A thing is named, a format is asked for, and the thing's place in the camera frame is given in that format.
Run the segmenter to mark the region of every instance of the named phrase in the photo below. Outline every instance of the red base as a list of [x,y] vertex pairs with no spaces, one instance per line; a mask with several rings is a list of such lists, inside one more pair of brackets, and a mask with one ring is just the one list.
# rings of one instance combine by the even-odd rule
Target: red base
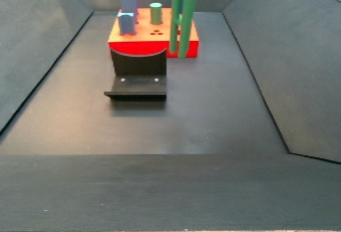
[[[151,24],[150,8],[139,9],[139,24],[137,24],[137,35],[121,36],[119,19],[114,24],[111,37],[109,40],[110,48],[117,52],[129,55],[151,55],[159,53],[170,46],[171,31],[171,8],[163,8],[163,23],[161,25]],[[194,23],[191,23],[189,50],[186,57],[195,58],[198,54],[198,34]],[[169,58],[177,58],[177,53],[167,52]]]

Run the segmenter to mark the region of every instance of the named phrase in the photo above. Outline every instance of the black stand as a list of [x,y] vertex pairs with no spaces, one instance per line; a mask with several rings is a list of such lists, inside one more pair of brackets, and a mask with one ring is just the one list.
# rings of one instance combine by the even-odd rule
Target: black stand
[[167,50],[150,56],[127,56],[111,50],[115,79],[105,92],[121,101],[165,101],[167,98]]

